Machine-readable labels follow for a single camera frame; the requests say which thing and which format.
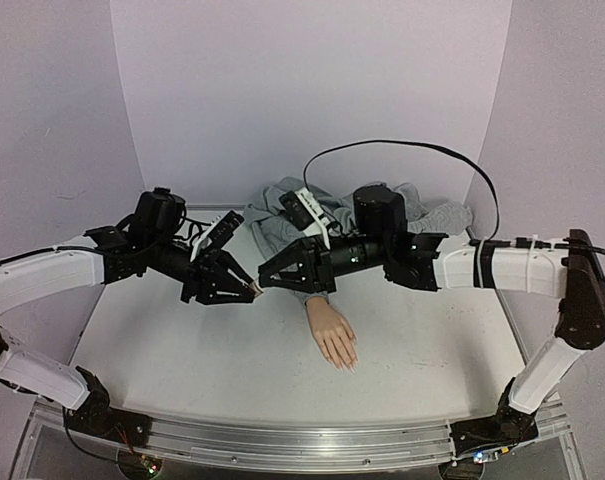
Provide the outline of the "nail polish bottle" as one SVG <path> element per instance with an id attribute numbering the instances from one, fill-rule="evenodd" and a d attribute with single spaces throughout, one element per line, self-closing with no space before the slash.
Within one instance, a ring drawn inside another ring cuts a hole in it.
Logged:
<path id="1" fill-rule="evenodd" d="M 259 285 L 256 282 L 252 282 L 249 285 L 249 288 L 254 292 L 254 294 L 256 296 L 259 296 L 263 293 L 263 291 L 261 290 L 261 288 L 259 287 Z"/>

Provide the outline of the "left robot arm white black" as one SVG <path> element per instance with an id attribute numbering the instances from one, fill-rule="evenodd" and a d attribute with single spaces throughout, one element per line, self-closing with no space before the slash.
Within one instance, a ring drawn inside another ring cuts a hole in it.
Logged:
<path id="1" fill-rule="evenodd" d="M 242 222 L 234 211 L 211 223 L 193 220 L 185 200 L 169 189 L 145 191 L 134 212 L 114 226 L 0 259 L 0 316 L 67 290 L 109 285 L 149 270 L 180 283 L 184 303 L 250 304 L 260 289 L 224 249 Z M 126 422 L 95 374 L 27 349 L 1 326 L 0 383 L 58 403 L 77 430 L 91 435 L 108 436 Z"/>

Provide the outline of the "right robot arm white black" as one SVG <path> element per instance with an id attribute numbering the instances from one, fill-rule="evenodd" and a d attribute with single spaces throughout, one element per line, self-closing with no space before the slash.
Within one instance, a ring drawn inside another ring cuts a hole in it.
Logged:
<path id="1" fill-rule="evenodd" d="M 598 259 L 604 251 L 583 230 L 549 241 L 470 240 L 443 252 L 446 234 L 410 233 L 401 196 L 381 184 L 354 192 L 352 236 L 329 235 L 329 221 L 308 189 L 280 200 L 304 236 L 260 266 L 261 287 L 333 293 L 338 277 L 380 266 L 387 281 L 411 290 L 522 291 L 558 300 L 553 335 L 509 381 L 495 414 L 451 425 L 458 456 L 535 439 L 543 401 L 585 352 L 605 341 L 605 275 Z"/>

